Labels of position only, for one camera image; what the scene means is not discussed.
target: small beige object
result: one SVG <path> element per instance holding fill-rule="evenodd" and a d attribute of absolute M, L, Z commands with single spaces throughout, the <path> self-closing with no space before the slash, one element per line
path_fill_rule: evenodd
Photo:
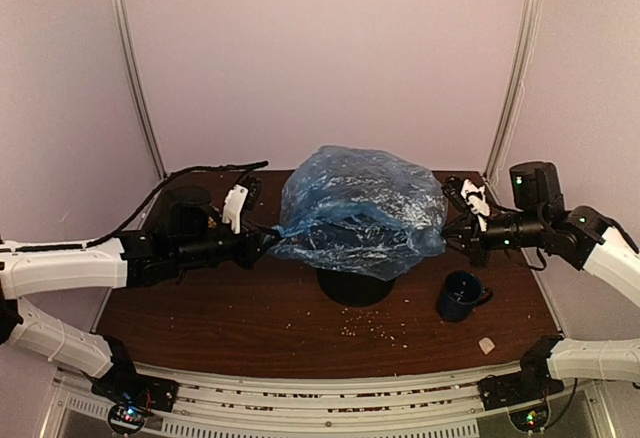
<path fill-rule="evenodd" d="M 491 338 L 483 338 L 478 342 L 478 344 L 480 345 L 480 349 L 485 355 L 491 353 L 496 347 L 493 341 L 491 341 Z"/>

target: trash bag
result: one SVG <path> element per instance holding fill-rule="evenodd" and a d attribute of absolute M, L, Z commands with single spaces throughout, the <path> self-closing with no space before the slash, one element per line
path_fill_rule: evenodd
<path fill-rule="evenodd" d="M 428 169 L 390 153 L 324 146 L 282 190 L 270 253 L 384 281 L 445 250 L 447 202 Z"/>

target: white wall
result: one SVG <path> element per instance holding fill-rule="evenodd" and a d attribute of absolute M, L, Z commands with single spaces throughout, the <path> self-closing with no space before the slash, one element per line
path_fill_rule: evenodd
<path fill-rule="evenodd" d="M 110 0 L 0 0 L 0 232 L 81 239 L 110 231 L 154 184 Z M 103 290 L 34 303 L 88 329 Z M 0 348 L 2 436 L 33 436 L 54 368 Z"/>
<path fill-rule="evenodd" d="M 640 0 L 544 0 L 508 167 L 553 161 L 567 206 L 595 207 L 640 241 Z M 578 339 L 637 338 L 640 310 L 559 259 L 541 274 L 564 331 Z M 638 436 L 640 392 L 610 387 L 621 436 Z"/>
<path fill-rule="evenodd" d="M 165 164 L 323 144 L 481 169 L 523 0 L 126 0 Z"/>

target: mug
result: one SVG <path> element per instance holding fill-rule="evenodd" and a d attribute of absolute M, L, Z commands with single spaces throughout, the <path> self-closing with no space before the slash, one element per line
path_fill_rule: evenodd
<path fill-rule="evenodd" d="M 466 319 L 476 306 L 493 298 L 491 288 L 485 288 L 478 277 L 467 271 L 454 271 L 447 276 L 438 296 L 438 314 L 445 321 Z"/>

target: translucent blue bag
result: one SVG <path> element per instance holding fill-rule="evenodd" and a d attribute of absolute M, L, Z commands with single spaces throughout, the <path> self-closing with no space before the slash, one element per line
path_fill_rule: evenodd
<path fill-rule="evenodd" d="M 388 281 L 444 252 L 446 212 L 428 169 L 384 151 L 325 146 L 286 182 L 283 240 L 270 253 Z"/>

